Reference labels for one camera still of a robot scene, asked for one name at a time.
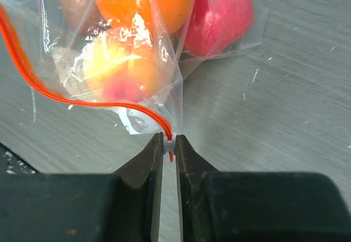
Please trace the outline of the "peach fruit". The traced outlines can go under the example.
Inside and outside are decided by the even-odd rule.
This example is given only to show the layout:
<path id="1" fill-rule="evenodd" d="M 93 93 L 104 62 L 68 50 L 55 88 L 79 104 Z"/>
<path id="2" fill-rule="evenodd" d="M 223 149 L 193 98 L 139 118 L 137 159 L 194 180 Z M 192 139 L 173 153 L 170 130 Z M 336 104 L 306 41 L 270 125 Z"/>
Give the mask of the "peach fruit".
<path id="1" fill-rule="evenodd" d="M 84 47 L 84 80 L 101 102 L 141 102 L 170 82 L 156 52 L 149 30 L 106 30 Z"/>

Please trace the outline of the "red apple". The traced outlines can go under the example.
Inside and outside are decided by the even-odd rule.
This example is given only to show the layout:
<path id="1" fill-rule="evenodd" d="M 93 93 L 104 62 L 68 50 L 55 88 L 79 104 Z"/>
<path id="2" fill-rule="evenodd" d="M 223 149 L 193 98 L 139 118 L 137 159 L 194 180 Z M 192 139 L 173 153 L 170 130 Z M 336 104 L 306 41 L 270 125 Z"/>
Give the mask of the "red apple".
<path id="1" fill-rule="evenodd" d="M 203 59 L 220 55 L 254 19 L 253 0 L 195 0 L 183 51 Z"/>

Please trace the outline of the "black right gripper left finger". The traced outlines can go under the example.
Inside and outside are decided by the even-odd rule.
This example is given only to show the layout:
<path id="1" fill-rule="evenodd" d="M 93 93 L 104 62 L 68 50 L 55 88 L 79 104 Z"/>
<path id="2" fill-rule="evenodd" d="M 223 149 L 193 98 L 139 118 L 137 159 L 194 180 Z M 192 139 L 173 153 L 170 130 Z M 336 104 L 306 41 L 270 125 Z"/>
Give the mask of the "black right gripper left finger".
<path id="1" fill-rule="evenodd" d="M 1 241 L 158 241 L 163 135 L 113 173 L 1 173 Z"/>

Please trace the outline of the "clear orange zip bag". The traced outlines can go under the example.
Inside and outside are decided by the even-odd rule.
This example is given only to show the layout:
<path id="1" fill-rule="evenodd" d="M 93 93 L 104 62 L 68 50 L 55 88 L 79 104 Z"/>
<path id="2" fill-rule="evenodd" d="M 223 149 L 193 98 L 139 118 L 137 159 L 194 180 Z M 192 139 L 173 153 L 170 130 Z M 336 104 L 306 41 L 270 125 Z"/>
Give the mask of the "clear orange zip bag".
<path id="1" fill-rule="evenodd" d="M 174 155 L 183 81 L 203 61 L 261 44 L 259 0 L 1 0 L 1 34 L 40 94 L 116 112 L 130 134 L 162 132 Z"/>

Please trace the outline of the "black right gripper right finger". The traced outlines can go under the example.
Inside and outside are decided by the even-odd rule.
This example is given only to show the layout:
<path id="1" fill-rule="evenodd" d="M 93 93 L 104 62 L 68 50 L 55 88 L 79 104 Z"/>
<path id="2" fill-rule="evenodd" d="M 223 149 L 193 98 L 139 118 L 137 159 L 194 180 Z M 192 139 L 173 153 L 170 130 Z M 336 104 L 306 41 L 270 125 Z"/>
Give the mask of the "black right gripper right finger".
<path id="1" fill-rule="evenodd" d="M 181 241 L 350 241 L 350 211 L 314 172 L 222 172 L 175 140 Z"/>

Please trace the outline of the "brown kiwi fruit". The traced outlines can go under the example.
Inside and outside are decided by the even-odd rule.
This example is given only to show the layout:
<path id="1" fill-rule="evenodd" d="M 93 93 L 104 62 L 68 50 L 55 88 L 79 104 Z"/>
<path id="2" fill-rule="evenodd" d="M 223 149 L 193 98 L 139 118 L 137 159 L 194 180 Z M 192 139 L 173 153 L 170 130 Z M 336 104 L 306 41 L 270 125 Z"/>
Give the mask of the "brown kiwi fruit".
<path id="1" fill-rule="evenodd" d="M 62 14 L 72 28 L 81 35 L 94 36 L 107 29 L 95 0 L 59 0 Z"/>

